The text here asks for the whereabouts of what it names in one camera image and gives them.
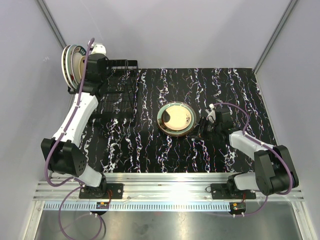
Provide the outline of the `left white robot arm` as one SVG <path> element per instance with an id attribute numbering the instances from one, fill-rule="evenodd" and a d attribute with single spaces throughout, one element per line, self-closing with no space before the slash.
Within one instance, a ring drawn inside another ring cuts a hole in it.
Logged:
<path id="1" fill-rule="evenodd" d="M 44 138 L 40 145 L 45 158 L 44 176 L 50 186 L 58 187 L 59 184 L 51 181 L 49 171 L 67 175 L 68 181 L 90 188 L 90 193 L 97 199 L 107 195 L 106 181 L 101 172 L 87 164 L 79 146 L 87 122 L 99 104 L 109 62 L 104 53 L 92 52 L 85 57 L 82 79 L 67 116 L 52 138 Z"/>

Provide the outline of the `cream plate dark floral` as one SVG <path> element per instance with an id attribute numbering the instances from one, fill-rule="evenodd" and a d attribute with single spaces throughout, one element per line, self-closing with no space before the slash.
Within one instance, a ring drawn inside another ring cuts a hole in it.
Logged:
<path id="1" fill-rule="evenodd" d="M 161 125 L 165 129 L 175 132 L 190 129 L 195 123 L 195 119 L 191 108 L 179 102 L 165 105 L 160 114 Z"/>

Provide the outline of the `white plate dark green rim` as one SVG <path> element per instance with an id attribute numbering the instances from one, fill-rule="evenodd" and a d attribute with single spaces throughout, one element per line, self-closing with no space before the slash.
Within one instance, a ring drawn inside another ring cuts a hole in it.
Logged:
<path id="1" fill-rule="evenodd" d="M 71 52 L 71 80 L 73 87 L 76 89 L 81 82 L 79 73 L 80 62 L 83 56 L 86 56 L 87 51 L 80 45 L 76 45 Z"/>

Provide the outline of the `small cream floral plate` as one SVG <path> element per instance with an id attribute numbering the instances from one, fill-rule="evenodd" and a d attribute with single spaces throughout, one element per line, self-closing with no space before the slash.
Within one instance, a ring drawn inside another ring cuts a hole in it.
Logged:
<path id="1" fill-rule="evenodd" d="M 85 58 L 86 56 L 82 56 L 80 61 L 79 61 L 79 65 L 78 65 L 78 73 L 79 73 L 79 79 L 82 80 L 82 76 L 83 76 L 83 71 L 84 71 L 84 67 L 85 67 Z"/>

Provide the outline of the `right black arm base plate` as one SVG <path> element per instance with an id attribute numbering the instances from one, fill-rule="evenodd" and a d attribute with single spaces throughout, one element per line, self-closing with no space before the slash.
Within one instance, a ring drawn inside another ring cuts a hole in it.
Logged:
<path id="1" fill-rule="evenodd" d="M 256 194 L 250 190 L 234 190 L 226 183 L 212 183 L 210 185 L 213 200 L 255 200 Z"/>

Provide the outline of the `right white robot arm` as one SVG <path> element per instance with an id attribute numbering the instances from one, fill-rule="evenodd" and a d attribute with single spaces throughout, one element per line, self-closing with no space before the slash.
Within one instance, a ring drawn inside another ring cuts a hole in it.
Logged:
<path id="1" fill-rule="evenodd" d="M 196 137 L 241 151 L 253 160 L 254 172 L 230 175 L 220 192 L 239 199 L 251 192 L 286 195 L 299 186 L 291 154 L 284 145 L 260 141 L 235 126 L 230 113 L 213 110 L 198 123 Z"/>

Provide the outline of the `white plate watermelon pattern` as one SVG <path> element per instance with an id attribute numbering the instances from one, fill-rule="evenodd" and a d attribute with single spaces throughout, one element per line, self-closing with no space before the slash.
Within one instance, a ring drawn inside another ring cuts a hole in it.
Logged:
<path id="1" fill-rule="evenodd" d="M 72 59 L 72 52 L 75 49 L 75 47 L 76 47 L 75 44 L 70 45 L 66 50 L 66 56 L 65 56 L 66 76 L 70 82 L 70 87 L 74 90 L 76 89 L 76 85 L 72 75 L 71 59 Z"/>

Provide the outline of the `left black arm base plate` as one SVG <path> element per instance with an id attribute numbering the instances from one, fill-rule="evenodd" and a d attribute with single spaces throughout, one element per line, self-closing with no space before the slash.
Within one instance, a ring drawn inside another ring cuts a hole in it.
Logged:
<path id="1" fill-rule="evenodd" d="M 80 199 L 116 199 L 121 200 L 123 198 L 123 183 L 106 183 L 104 186 L 91 187 L 86 186 L 80 190 Z"/>

